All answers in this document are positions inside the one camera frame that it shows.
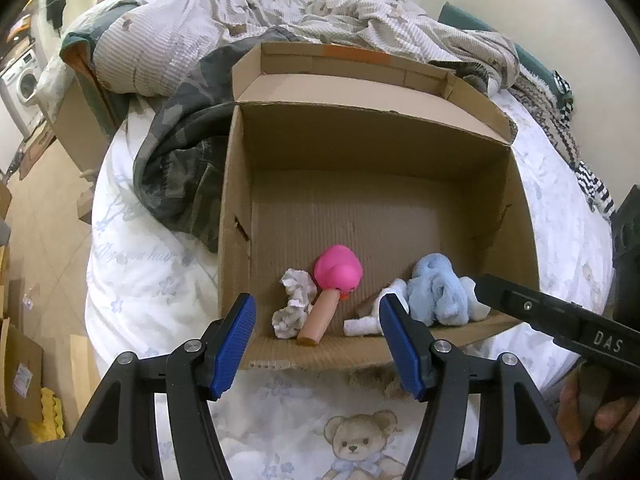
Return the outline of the person right hand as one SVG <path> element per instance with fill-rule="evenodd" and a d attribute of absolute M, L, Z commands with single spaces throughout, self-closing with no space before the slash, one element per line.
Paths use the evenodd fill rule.
<path fill-rule="evenodd" d="M 631 429 L 639 418 L 639 399 L 625 396 L 608 404 L 602 405 L 594 414 L 592 422 L 584 425 L 580 421 L 578 396 L 579 373 L 577 370 L 571 372 L 564 382 L 560 393 L 560 404 L 556 415 L 556 424 L 559 432 L 570 453 L 570 458 L 574 463 L 580 460 L 580 442 L 587 429 L 593 425 L 602 434 L 614 432 L 611 456 L 614 456 L 627 440 Z"/>

